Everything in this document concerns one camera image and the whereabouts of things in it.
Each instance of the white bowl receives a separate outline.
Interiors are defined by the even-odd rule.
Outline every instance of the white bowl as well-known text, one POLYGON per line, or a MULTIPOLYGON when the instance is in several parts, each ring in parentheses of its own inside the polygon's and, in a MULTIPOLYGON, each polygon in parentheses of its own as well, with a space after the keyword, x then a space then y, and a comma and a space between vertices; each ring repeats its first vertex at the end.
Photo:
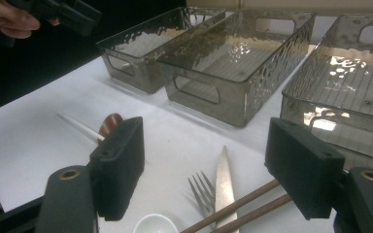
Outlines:
POLYGON ((168 217, 151 214, 138 221, 133 233, 179 233, 179 231, 168 217))

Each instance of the metal fork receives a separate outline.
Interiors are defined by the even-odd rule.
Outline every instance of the metal fork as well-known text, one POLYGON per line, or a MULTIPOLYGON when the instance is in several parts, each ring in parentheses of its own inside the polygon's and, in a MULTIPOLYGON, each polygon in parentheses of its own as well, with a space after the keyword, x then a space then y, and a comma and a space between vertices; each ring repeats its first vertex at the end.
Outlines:
POLYGON ((208 217, 215 212, 216 190, 202 171, 201 174, 202 176, 196 173, 196 178, 192 175, 195 185, 192 183, 190 178, 187 180, 189 181, 190 188, 192 189, 193 195, 195 196, 196 202, 198 202, 202 214, 204 217, 208 217))

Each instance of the white stick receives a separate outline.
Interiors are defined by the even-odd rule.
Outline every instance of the white stick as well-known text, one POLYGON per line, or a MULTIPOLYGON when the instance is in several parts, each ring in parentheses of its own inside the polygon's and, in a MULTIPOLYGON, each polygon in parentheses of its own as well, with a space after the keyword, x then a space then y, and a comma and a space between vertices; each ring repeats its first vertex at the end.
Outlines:
POLYGON ((63 114, 63 113, 57 113, 61 118, 65 119, 67 122, 70 122, 72 124, 74 124, 75 126, 81 128, 83 131, 85 131, 86 133, 92 135, 93 137, 101 140, 101 141, 104 141, 105 137, 98 134, 97 132, 95 132, 95 130, 89 128, 88 126, 84 125, 83 123, 77 121, 76 119, 72 118, 71 116, 68 116, 66 114, 63 114))

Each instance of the knife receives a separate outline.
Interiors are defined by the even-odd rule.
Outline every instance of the knife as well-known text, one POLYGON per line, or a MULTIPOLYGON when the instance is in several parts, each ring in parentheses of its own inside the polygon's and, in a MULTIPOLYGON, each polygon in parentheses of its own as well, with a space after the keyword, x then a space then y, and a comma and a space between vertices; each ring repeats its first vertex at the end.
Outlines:
MULTIPOLYGON (((218 212, 234 201, 234 191, 232 188, 231 174, 229 172, 228 153, 226 151, 226 146, 223 146, 217 169, 215 211, 218 212)), ((236 212, 231 214, 230 216, 226 216, 225 218, 218 220, 216 223, 216 227, 220 228, 221 226, 226 225, 230 221, 233 221, 235 219, 237 219, 236 212)))

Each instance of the gray translucent basket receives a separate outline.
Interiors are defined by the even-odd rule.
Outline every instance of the gray translucent basket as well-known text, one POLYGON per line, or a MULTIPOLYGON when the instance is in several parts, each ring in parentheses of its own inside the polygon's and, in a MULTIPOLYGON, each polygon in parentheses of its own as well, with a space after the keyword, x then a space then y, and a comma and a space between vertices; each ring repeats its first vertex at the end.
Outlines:
POLYGON ((163 86, 156 58, 225 18, 224 9, 176 8, 97 43, 111 77, 147 93, 163 86))
POLYGON ((314 19, 309 12, 234 13, 158 58, 168 98, 244 127, 305 57, 314 19))
POLYGON ((373 16, 338 17, 283 90, 281 118, 373 168, 373 16))

